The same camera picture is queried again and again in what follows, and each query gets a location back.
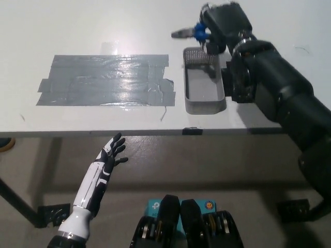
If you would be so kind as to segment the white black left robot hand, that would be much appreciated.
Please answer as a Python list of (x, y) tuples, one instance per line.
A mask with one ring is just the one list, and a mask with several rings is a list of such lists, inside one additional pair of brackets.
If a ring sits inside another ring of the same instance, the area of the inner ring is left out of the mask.
[(117, 154), (125, 150), (124, 143), (125, 138), (121, 133), (111, 138), (90, 164), (82, 180), (73, 205), (88, 210), (92, 217), (98, 214), (114, 167), (128, 161), (127, 157), (116, 158)]

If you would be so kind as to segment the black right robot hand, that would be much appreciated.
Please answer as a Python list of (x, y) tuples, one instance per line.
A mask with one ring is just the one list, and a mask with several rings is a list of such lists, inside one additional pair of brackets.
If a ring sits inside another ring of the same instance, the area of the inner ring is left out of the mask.
[(230, 53), (243, 40), (256, 40), (252, 25), (240, 4), (230, 2), (222, 5), (205, 4), (200, 12), (200, 22), (210, 30), (206, 45), (208, 54)]

